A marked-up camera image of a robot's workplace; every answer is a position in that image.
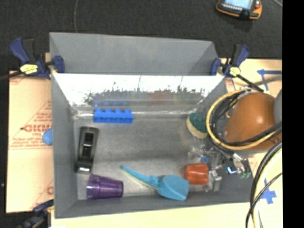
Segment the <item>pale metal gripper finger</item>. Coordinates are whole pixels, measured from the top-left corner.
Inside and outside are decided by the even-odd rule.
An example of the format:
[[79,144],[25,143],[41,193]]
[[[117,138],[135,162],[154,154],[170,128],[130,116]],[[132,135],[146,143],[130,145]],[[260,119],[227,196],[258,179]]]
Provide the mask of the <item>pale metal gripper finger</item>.
[[215,170],[209,172],[209,183],[213,192],[220,190],[221,181],[222,177]]
[[212,170],[218,170],[222,168],[224,162],[224,156],[220,152],[214,152],[210,156],[210,168]]

